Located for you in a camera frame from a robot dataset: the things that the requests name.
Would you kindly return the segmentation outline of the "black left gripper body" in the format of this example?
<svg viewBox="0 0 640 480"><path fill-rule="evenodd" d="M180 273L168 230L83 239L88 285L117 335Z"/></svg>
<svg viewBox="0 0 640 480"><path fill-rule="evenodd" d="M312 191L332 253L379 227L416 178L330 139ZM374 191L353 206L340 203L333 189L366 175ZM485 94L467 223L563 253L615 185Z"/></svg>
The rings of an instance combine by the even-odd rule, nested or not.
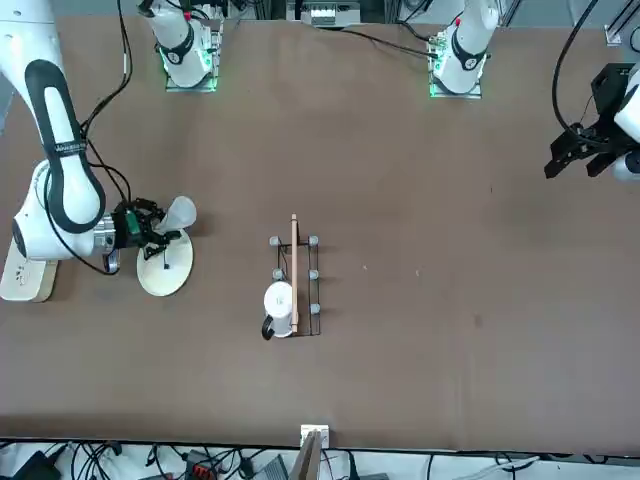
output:
<svg viewBox="0 0 640 480"><path fill-rule="evenodd" d="M581 133L601 143L601 149L615 150L630 143L628 136L615 123L614 116L623 103L633 68L633 63L608 63L591 81L597 118Z"/></svg>

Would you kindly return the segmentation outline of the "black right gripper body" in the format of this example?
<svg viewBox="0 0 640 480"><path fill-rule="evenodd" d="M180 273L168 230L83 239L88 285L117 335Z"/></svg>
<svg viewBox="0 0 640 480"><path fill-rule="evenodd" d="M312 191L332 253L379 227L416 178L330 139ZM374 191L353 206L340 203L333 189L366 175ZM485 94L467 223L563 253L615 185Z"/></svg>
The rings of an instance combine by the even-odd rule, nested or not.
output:
<svg viewBox="0 0 640 480"><path fill-rule="evenodd" d="M146 245L143 204L120 202L112 211L116 249L142 248Z"/></svg>

